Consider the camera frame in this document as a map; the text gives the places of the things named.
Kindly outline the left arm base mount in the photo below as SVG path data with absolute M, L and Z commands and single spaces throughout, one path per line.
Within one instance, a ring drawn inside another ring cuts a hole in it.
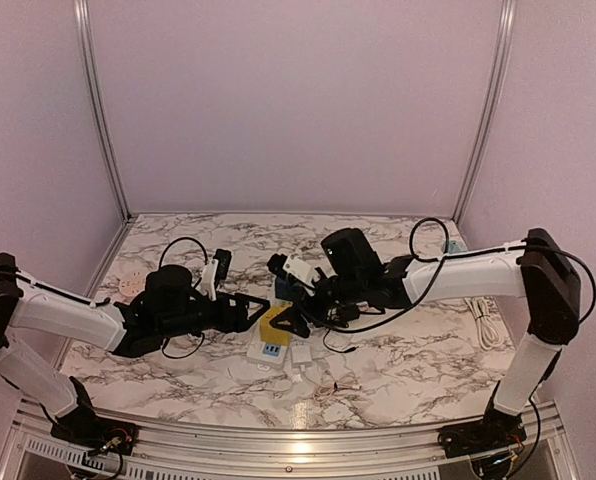
M 128 456 L 133 451 L 137 434 L 138 426 L 134 423 L 102 417 L 76 426 L 54 421 L 51 428 L 52 437 L 87 447 L 94 454 L 114 450 Z

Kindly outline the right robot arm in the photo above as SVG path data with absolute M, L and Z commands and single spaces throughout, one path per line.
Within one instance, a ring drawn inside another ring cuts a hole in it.
M 415 251 L 380 261 L 363 232 L 338 230 L 321 243 L 333 276 L 295 256 L 274 254 L 267 268 L 292 291 L 292 305 L 285 331 L 306 338 L 312 326 L 352 334 L 345 320 L 333 320 L 335 310 L 365 303 L 391 311 L 397 320 L 417 306 L 467 297 L 517 297 L 526 300 L 530 315 L 506 374 L 488 400 L 473 438 L 493 448 L 520 420 L 525 406 L 533 404 L 535 391 L 553 372 L 565 346 L 592 314 L 580 307 L 582 282 L 587 276 L 592 305 L 596 280 L 590 268 L 563 251 L 549 233 L 530 230 L 518 241 L 489 249 L 444 250 L 423 258 Z

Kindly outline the teal power strip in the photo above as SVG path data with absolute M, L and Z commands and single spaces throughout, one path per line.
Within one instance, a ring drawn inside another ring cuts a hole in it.
M 488 301 L 484 297 L 466 297 L 464 302 L 473 316 L 480 347 L 490 351 L 504 344 L 504 337 L 491 315 Z

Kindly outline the black power adapter with cable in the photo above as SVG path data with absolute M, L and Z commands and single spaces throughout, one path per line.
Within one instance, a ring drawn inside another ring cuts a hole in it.
M 328 313 L 326 323 L 339 329 L 348 328 L 349 323 L 353 320 L 357 320 L 360 317 L 360 315 L 361 311 L 357 305 L 339 306 L 332 309 Z M 355 346 L 345 347 L 344 349 L 339 349 L 330 346 L 327 343 L 327 337 L 330 333 L 331 329 L 328 329 L 322 338 L 323 346 L 330 352 L 337 354 L 349 354 L 357 350 Z

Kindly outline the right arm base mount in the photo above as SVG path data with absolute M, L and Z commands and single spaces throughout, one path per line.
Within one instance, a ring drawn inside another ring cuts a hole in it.
M 438 443 L 447 458 L 519 446 L 526 439 L 526 431 L 519 421 L 504 424 L 477 420 L 445 426 L 438 432 Z

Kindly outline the white usb charger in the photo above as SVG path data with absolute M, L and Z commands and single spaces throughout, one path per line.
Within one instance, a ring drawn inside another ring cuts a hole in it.
M 305 344 L 295 344 L 290 347 L 291 365 L 294 369 L 304 372 L 313 364 L 311 349 Z

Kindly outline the blue cube socket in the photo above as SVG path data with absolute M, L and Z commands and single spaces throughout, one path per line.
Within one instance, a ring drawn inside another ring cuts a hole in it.
M 280 277 L 274 279 L 274 299 L 279 302 L 292 303 L 300 298 L 302 292 L 302 287 L 294 285 L 291 280 Z

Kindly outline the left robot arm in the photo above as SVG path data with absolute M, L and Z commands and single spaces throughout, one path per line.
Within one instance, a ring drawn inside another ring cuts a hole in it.
M 205 256 L 200 279 L 175 264 L 147 274 L 143 290 L 128 304 L 95 301 L 41 282 L 20 270 L 13 255 L 0 253 L 0 376 L 47 411 L 52 423 L 84 445 L 103 438 L 104 423 L 84 386 L 51 367 L 15 336 L 32 329 L 96 346 L 114 356 L 139 358 L 171 338 L 248 331 L 270 303 L 218 289 L 232 255 Z

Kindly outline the white multicolour power strip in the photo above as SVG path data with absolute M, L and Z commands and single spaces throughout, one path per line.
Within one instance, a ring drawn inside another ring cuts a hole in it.
M 255 324 L 248 346 L 246 358 L 258 370 L 280 370 L 286 362 L 291 364 L 290 347 L 295 344 L 307 344 L 308 338 L 300 338 L 288 332 L 276 330 L 272 327 L 272 319 L 288 307 L 297 307 L 289 302 L 279 302 L 274 299 L 274 280 L 268 293 L 270 310 Z

